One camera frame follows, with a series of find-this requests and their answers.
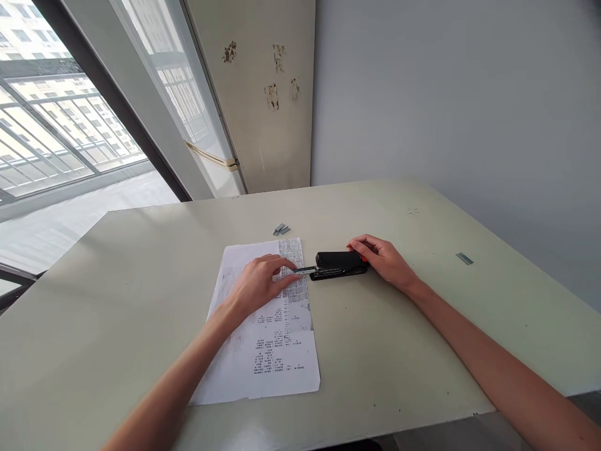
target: floor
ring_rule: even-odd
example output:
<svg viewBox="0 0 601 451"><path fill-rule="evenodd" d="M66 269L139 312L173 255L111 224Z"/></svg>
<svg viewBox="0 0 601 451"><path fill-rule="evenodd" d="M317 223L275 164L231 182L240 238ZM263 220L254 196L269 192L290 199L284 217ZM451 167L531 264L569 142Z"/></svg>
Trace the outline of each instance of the floor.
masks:
<svg viewBox="0 0 601 451"><path fill-rule="evenodd" d="M0 223L0 262L38 274L52 266L105 213L178 202L157 171Z"/></svg>

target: white paper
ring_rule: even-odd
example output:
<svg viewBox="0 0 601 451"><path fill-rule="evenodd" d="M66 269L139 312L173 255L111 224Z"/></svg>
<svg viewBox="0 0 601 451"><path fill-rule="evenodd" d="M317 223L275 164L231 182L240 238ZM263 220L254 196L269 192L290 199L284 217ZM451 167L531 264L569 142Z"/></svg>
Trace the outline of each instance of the white paper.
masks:
<svg viewBox="0 0 601 451"><path fill-rule="evenodd" d="M226 247L209 317L227 298L244 266L265 254L280 254L297 267L304 266L300 238ZM284 267L274 280L288 274L290 270ZM251 314L229 336L190 403L308 393L317 391L320 381L307 279L303 277Z"/></svg>

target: table surface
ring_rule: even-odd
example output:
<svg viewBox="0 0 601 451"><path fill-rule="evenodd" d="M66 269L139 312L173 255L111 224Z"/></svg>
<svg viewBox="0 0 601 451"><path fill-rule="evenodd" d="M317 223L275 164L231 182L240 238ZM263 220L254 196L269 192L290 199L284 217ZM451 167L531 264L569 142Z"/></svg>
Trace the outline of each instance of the table surface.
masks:
<svg viewBox="0 0 601 451"><path fill-rule="evenodd" d="M202 327L224 247L281 222L307 262L364 232L389 239L561 393L601 388L598 313L435 190L371 180L105 215L0 317L3 448L98 449ZM374 271L310 281L309 299L320 390L191 408L177 450L309 449L493 409Z"/></svg>

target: right hand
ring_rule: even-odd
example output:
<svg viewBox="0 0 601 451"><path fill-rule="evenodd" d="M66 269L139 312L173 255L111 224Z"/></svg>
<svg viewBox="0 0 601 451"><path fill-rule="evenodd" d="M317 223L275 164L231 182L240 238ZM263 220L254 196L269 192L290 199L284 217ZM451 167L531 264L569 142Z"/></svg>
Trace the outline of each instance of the right hand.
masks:
<svg viewBox="0 0 601 451"><path fill-rule="evenodd" d="M419 282L419 277L389 241L364 234L353 238L346 247L364 256L386 282L401 291Z"/></svg>

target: black stapler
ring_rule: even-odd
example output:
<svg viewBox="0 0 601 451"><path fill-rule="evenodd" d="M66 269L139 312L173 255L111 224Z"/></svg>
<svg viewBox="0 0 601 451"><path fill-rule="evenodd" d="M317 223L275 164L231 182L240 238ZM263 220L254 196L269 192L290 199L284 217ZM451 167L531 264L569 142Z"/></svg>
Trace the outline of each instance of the black stapler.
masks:
<svg viewBox="0 0 601 451"><path fill-rule="evenodd" d="M294 274L308 274L311 280L334 279L335 277L365 274L369 263L357 251L318 252L315 266L294 269Z"/></svg>

